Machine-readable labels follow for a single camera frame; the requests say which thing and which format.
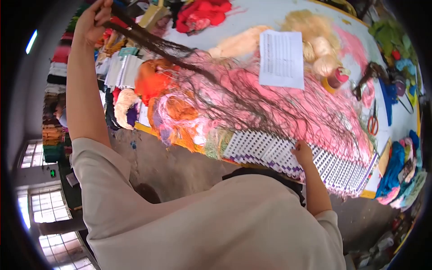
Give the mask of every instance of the concrete floor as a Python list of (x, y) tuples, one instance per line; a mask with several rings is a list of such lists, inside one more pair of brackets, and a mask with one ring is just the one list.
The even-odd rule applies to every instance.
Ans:
[[(162, 202), (208, 190), (221, 181), (223, 175), (238, 168), (180, 146), (167, 149), (155, 136), (138, 130), (114, 132), (111, 143), (116, 152), (131, 162), (132, 185), (147, 183)], [(369, 199), (349, 198), (343, 202), (334, 195), (330, 199), (338, 214), (345, 252), (369, 249), (398, 213), (390, 206)]]

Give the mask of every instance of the white tabletop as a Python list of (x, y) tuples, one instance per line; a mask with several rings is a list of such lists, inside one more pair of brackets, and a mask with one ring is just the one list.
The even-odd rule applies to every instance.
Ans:
[[(353, 17), (346, 15), (346, 13), (342, 11), (329, 8), (321, 3), (306, 0), (233, 0), (231, 3), (233, 4), (234, 10), (227, 13), (226, 20), (219, 26), (207, 28), (200, 34), (189, 37), (168, 26), (167, 35), (164, 38), (191, 48), (208, 50), (215, 47), (221, 40), (240, 34), (252, 26), (267, 25), (273, 27), (275, 30), (279, 30), (280, 25), (278, 22), (283, 22), (287, 13), (294, 10), (309, 9), (313, 13), (333, 18), (334, 23), (340, 28), (355, 34), (362, 42), (363, 47), (368, 54), (368, 61), (374, 61), (386, 67), (374, 38), (368, 33), (368, 27)], [(340, 60), (345, 67), (351, 70), (350, 79), (358, 82), (362, 77), (362, 73), (360, 67), (355, 63), (355, 61), (353, 61), (352, 57), (346, 55)], [(414, 113), (409, 114), (400, 103), (393, 105), (393, 123), (389, 127), (387, 122), (387, 112), (379, 82), (374, 82), (374, 86), (378, 110), (377, 117), (379, 122), (379, 131), (376, 136), (377, 150), (381, 153), (384, 151), (389, 137), (395, 141), (408, 136), (411, 129), (416, 131), (417, 113), (416, 107), (414, 108)], [(408, 99), (406, 97), (402, 97), (401, 99), (410, 109)], [(366, 121), (369, 117), (369, 113), (369, 109), (363, 109), (364, 119)], [(372, 178), (366, 185), (365, 189), (375, 192), (378, 183), (379, 172), (378, 169), (375, 169)]]

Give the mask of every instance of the person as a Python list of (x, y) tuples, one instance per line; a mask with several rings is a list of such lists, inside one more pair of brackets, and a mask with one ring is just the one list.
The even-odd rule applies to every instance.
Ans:
[(60, 125), (67, 127), (66, 120), (66, 108), (59, 102), (53, 102), (50, 104), (50, 111), (56, 117)]
[(111, 4), (97, 0), (80, 16), (67, 65), (72, 163), (100, 267), (345, 269), (337, 215), (304, 141), (292, 152), (305, 171), (306, 209), (295, 191), (260, 174), (157, 204), (133, 190), (130, 163), (109, 142), (93, 57)]

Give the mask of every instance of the shirt sleeve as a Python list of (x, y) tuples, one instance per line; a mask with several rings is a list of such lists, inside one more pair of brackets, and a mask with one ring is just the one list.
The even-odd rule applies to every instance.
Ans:
[(133, 190), (130, 163), (111, 148), (88, 138), (74, 139), (72, 149), (88, 239), (103, 239), (142, 225), (142, 216), (151, 204)]
[(318, 223), (327, 231), (335, 247), (343, 254), (342, 236), (337, 227), (337, 214), (332, 210), (323, 211), (315, 216)]

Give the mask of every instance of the fluorescent light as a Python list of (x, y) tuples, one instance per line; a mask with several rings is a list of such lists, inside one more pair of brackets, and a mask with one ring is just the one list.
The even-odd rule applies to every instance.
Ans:
[(35, 42), (35, 39), (36, 39), (36, 36), (37, 36), (37, 35), (38, 35), (38, 31), (35, 30), (35, 31), (33, 32), (33, 36), (32, 36), (32, 38), (30, 39), (29, 43), (27, 44), (27, 48), (25, 48), (25, 52), (26, 52), (27, 54), (29, 54), (30, 49), (32, 48), (33, 43)]

